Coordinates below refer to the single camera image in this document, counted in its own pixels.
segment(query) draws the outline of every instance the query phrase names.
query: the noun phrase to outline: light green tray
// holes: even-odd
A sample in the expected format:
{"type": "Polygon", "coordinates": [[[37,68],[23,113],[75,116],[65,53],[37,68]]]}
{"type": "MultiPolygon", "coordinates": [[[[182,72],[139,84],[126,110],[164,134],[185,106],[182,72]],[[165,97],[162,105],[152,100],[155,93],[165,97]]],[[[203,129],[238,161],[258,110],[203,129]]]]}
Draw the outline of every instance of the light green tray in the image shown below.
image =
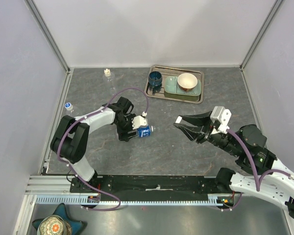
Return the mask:
{"type": "Polygon", "coordinates": [[[165,91],[170,94],[182,94],[199,96],[201,94],[201,81],[198,79],[197,85],[189,92],[182,90],[177,84],[177,76],[168,76],[165,82],[165,91]]]}

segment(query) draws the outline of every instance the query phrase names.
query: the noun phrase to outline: bottle cap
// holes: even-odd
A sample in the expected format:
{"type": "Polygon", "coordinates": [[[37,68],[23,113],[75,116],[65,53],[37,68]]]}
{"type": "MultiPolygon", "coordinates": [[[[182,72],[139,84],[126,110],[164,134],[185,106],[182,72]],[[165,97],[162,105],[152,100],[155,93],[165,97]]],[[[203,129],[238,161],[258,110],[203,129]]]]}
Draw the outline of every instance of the bottle cap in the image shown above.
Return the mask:
{"type": "Polygon", "coordinates": [[[104,75],[105,75],[106,77],[110,77],[110,76],[111,76],[111,71],[110,71],[109,69],[105,69],[105,70],[104,70],[104,75]]]}
{"type": "Polygon", "coordinates": [[[71,103],[66,103],[65,105],[64,105],[64,107],[66,108],[66,110],[72,110],[73,109],[73,105],[71,104],[71,103]]]}

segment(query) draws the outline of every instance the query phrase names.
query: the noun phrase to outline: white panel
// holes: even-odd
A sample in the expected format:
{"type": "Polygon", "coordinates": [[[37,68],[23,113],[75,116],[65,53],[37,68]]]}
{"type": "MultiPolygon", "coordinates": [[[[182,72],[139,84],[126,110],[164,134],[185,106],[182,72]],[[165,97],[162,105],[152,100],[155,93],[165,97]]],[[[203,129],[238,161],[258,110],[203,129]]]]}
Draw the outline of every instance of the white panel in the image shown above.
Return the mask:
{"type": "Polygon", "coordinates": [[[238,65],[274,0],[35,0],[71,67],[238,65]]]}
{"type": "Polygon", "coordinates": [[[23,0],[0,0],[0,235],[37,174],[65,72],[23,0]]]}
{"type": "Polygon", "coordinates": [[[294,0],[283,3],[245,73],[269,149],[294,171],[294,0]]]}

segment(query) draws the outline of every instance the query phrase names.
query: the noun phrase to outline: water bottle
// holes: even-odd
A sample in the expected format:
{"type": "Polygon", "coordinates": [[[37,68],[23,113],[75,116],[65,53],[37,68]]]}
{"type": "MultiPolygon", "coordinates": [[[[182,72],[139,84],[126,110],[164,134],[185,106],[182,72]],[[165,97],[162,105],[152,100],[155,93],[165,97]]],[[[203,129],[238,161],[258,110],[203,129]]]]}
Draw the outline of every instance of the water bottle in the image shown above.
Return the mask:
{"type": "Polygon", "coordinates": [[[150,136],[152,132],[154,132],[156,128],[154,126],[146,126],[140,127],[137,129],[137,136],[139,137],[147,137],[150,136]]]}
{"type": "Polygon", "coordinates": [[[79,110],[79,108],[77,106],[73,106],[71,103],[66,103],[64,105],[65,109],[66,109],[66,115],[69,115],[71,117],[77,117],[81,115],[81,111],[79,110]]]}
{"type": "Polygon", "coordinates": [[[109,69],[104,70],[104,76],[103,79],[106,81],[108,84],[108,89],[110,95],[115,95],[117,93],[116,88],[115,88],[115,75],[112,73],[109,69]]]}

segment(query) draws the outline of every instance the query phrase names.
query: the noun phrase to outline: tray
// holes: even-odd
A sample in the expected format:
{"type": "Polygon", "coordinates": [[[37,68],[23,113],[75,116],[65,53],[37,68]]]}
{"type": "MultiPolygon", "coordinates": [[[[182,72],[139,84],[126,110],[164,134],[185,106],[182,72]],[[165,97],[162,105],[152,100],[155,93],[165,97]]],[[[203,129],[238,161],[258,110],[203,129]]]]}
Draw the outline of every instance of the tray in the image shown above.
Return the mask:
{"type": "Polygon", "coordinates": [[[165,92],[170,94],[199,96],[201,94],[201,81],[198,79],[197,85],[191,91],[186,92],[178,86],[177,76],[167,76],[164,88],[165,92]]]}
{"type": "Polygon", "coordinates": [[[152,88],[149,83],[148,79],[145,86],[145,94],[148,97],[154,97],[159,99],[169,99],[169,100],[176,100],[181,102],[193,103],[193,104],[200,104],[203,101],[203,94],[204,94],[204,73],[200,71],[193,71],[193,70],[184,70],[184,69],[177,69],[177,68],[170,68],[164,66],[152,66],[150,68],[149,73],[153,71],[158,71],[162,74],[162,84],[159,87],[152,88]],[[170,94],[165,92],[164,85],[166,82],[166,78],[168,76],[179,76],[182,73],[189,72],[197,77],[198,80],[201,81],[201,94],[199,96],[190,96],[190,95],[182,95],[182,94],[170,94]]]}

